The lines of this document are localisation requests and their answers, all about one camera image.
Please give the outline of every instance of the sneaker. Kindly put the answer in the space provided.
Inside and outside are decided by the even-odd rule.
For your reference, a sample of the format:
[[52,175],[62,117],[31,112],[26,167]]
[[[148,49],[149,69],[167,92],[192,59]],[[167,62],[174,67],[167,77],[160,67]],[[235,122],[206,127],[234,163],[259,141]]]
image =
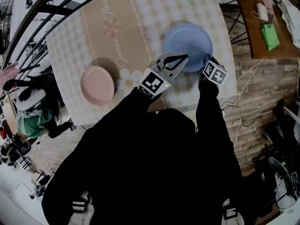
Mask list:
[[76,126],[74,125],[72,119],[69,119],[68,122],[71,123],[71,127],[70,127],[71,131],[74,131],[76,129]]

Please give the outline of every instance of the shoe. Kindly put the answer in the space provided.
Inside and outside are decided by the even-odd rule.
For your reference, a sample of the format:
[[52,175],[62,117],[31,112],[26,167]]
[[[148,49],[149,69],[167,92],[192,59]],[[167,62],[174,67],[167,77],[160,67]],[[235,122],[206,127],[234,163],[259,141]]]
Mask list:
[[72,119],[69,119],[68,122],[71,123],[71,127],[70,127],[71,131],[74,131],[76,129],[76,126],[74,125]]
[[283,99],[279,100],[276,104],[276,106],[273,108],[273,113],[276,115],[279,112],[283,111],[283,107],[285,106],[285,102]]

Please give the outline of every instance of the white wall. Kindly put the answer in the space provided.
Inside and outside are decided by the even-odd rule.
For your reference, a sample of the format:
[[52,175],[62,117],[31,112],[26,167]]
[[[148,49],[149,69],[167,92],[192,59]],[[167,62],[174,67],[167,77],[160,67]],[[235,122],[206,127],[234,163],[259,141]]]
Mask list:
[[283,214],[268,223],[268,225],[298,225],[300,224],[300,200]]
[[29,197],[30,194],[34,193],[35,189],[31,180],[32,174],[21,167],[18,171],[13,171],[11,167],[5,164],[0,165],[0,189],[30,217],[42,225],[48,225],[41,202],[37,198],[32,200]]
[[21,210],[1,189],[0,219],[4,225],[41,225]]

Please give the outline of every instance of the wooden floor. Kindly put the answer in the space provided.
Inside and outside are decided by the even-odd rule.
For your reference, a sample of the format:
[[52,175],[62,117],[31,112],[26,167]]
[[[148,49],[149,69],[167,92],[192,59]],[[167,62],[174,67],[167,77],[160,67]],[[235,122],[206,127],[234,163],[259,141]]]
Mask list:
[[[236,17],[238,13],[224,12],[224,15]],[[225,17],[228,31],[234,21]],[[233,39],[239,34],[245,32],[245,26],[236,23],[230,33]],[[248,40],[241,41],[232,45],[236,77],[239,78],[244,72],[252,67],[259,60],[251,59]],[[245,74],[238,82],[237,87],[240,92],[251,76],[254,69]],[[240,125],[238,130],[238,142],[235,146],[235,154],[240,161],[240,167],[244,175],[248,175],[254,170],[251,159],[257,157],[267,141],[262,137],[262,133],[268,123],[275,120],[272,113],[274,105],[281,98],[285,103],[292,104],[297,99],[298,91],[298,60],[295,59],[272,59],[263,60],[255,74],[246,85],[240,99],[236,105],[243,111],[244,124],[248,125],[258,117],[258,119],[249,127]],[[234,102],[237,97],[225,99],[225,101]],[[227,129],[233,143],[236,141],[236,130],[240,122],[240,111],[232,108],[225,118]]]
[[[236,12],[226,13],[225,15],[235,17]],[[233,20],[225,18],[228,30],[233,25]],[[245,26],[236,23],[234,29],[230,33],[230,37],[245,32]],[[239,78],[250,67],[256,64],[259,60],[251,59],[250,48],[248,41],[242,41],[232,45],[234,54],[236,77]],[[245,74],[237,83],[238,91],[240,92],[250,77],[250,72]],[[272,114],[272,108],[277,101],[283,98],[286,104],[294,103],[297,99],[298,85],[298,62],[297,59],[278,59],[278,60],[263,60],[259,68],[252,76],[247,86],[245,87],[240,99],[236,105],[243,111],[244,124],[250,124],[254,119],[258,119],[249,127],[240,125],[238,130],[238,142],[235,146],[235,154],[240,162],[240,166],[244,175],[250,174],[254,167],[251,159],[257,157],[267,143],[262,133],[266,125],[275,120]],[[231,97],[222,100],[221,102],[234,102],[237,97]],[[195,109],[184,112],[191,119],[195,119]],[[226,125],[230,138],[233,143],[236,141],[236,131],[240,122],[240,111],[232,108],[228,116],[225,118]],[[37,147],[37,152],[32,150],[30,157],[37,167],[45,172],[50,173],[55,171],[67,155],[75,148],[77,142],[82,136],[84,130],[79,127],[76,135],[68,139],[68,134],[57,138],[54,144],[50,141],[41,143]]]

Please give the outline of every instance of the wooden table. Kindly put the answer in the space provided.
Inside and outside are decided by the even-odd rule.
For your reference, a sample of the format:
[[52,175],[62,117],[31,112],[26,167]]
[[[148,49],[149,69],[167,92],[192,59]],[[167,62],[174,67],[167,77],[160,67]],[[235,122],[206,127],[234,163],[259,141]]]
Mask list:
[[274,19],[273,24],[280,42],[280,45],[271,51],[267,51],[266,43],[261,34],[261,27],[266,22],[254,18],[250,11],[256,11],[257,3],[263,4],[262,0],[237,0],[240,7],[251,48],[253,59],[276,59],[300,56],[300,49],[295,47],[292,36],[288,31],[284,20],[281,17],[281,10],[277,3],[273,5]]

